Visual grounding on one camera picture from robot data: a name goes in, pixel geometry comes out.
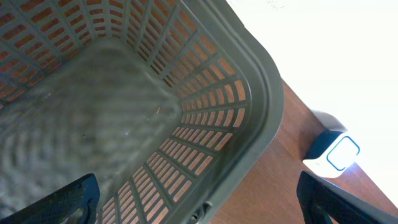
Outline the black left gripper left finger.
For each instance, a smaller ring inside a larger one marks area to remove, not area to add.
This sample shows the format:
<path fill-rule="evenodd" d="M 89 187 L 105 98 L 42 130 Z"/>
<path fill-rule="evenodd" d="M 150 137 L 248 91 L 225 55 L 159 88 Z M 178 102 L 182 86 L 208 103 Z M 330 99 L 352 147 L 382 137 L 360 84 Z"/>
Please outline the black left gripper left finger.
<path fill-rule="evenodd" d="M 100 199 L 98 182 L 93 173 L 71 182 L 52 194 L 1 220 L 10 223 L 61 223 L 82 209 L 80 223 L 93 224 Z"/>

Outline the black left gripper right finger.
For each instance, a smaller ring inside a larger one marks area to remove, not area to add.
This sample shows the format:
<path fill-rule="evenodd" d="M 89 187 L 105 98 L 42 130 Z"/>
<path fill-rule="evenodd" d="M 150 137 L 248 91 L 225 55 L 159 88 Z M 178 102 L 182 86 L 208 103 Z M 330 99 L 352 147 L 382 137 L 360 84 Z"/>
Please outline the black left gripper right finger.
<path fill-rule="evenodd" d="M 297 197 L 306 224 L 397 223 L 397 217 L 308 171 L 300 174 Z"/>

